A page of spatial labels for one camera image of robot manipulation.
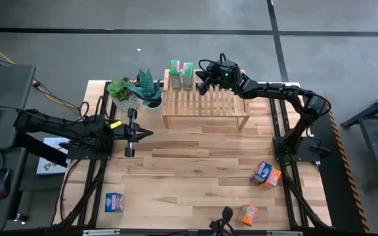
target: succulent plant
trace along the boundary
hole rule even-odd
[[[135,94],[137,98],[144,100],[142,104],[147,106],[161,100],[163,89],[160,88],[160,80],[156,83],[152,80],[150,69],[148,69],[146,73],[141,69],[139,70],[139,82],[140,87],[131,84],[126,84],[126,87]]]
[[[126,101],[132,95],[131,91],[127,88],[129,79],[124,77],[122,79],[115,79],[108,85],[108,92],[111,96],[117,98],[119,101]]]

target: wooden tabletop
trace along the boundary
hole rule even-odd
[[[89,81],[84,98],[90,103],[89,114],[94,113],[104,84],[105,81]],[[256,98],[249,105],[251,117],[243,130],[237,129],[234,119],[187,117],[171,120],[171,128],[165,129],[161,115],[149,115],[140,106],[136,122],[154,131],[154,135],[135,144],[135,157],[124,157],[125,142],[115,142],[106,168],[96,226],[208,229],[210,221],[219,219],[223,208],[230,206],[234,210],[231,224],[235,229],[289,229],[282,181],[268,191],[249,182],[253,169],[261,161],[279,169],[272,149],[274,129],[269,99]],[[299,116],[290,103],[286,105],[293,127]],[[123,112],[117,111],[116,117],[128,121]],[[88,166],[89,162],[84,160],[70,174],[64,193],[64,215],[82,196]],[[331,225],[318,169],[310,163],[298,163],[298,168],[305,199]],[[104,212],[105,194],[109,192],[125,194],[122,216]],[[252,227],[234,221],[245,204],[259,208]],[[296,200],[293,205],[300,224]],[[87,207],[86,221],[92,207],[93,198]],[[54,224],[59,221],[58,207]]]

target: potted plant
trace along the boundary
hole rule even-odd
[[[139,70],[139,83],[140,87],[136,87],[132,84],[126,84],[126,87],[138,98],[144,100],[142,104],[148,113],[153,115],[160,115],[163,108],[161,101],[161,93],[163,89],[160,88],[160,80],[155,83],[152,80],[150,69],[147,73]]]
[[[128,112],[129,108],[137,109],[141,101],[127,88],[129,79],[115,79],[108,85],[108,92],[112,97],[116,107],[124,112]]]

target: table leg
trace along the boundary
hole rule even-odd
[[[163,115],[163,122],[164,122],[164,127],[165,127],[165,128],[169,128],[170,123],[169,123],[169,118],[168,118],[168,116]]]
[[[237,127],[238,127],[240,130],[242,130],[243,127],[244,127],[244,125],[246,125],[246,122],[247,122],[247,120],[249,119],[249,117],[250,117],[250,116],[248,116],[248,117],[243,117],[243,119],[241,120],[241,122],[239,122],[239,118],[241,118],[241,117],[237,117]]]

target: cardboard box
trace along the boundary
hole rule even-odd
[[[243,205],[240,209],[239,215],[237,216],[237,222],[243,223],[247,226],[253,225],[253,220],[255,219],[258,208],[253,205]]]
[[[170,85],[172,89],[180,89],[182,83],[180,82],[180,61],[171,60],[170,61]]]
[[[192,90],[193,81],[194,81],[194,64],[191,62],[185,62],[183,63],[182,88],[185,90]]]
[[[253,172],[253,175],[250,178],[250,180],[256,184],[261,184],[262,182],[266,181],[271,169],[272,169],[272,165],[264,161],[259,163],[255,171]]]
[[[272,168],[272,170],[269,173],[268,178],[265,182],[262,182],[259,187],[261,187],[263,190],[269,190],[276,186],[276,183],[278,183],[278,180],[280,179],[281,171]]]
[[[123,213],[123,195],[120,193],[106,193],[104,211]]]

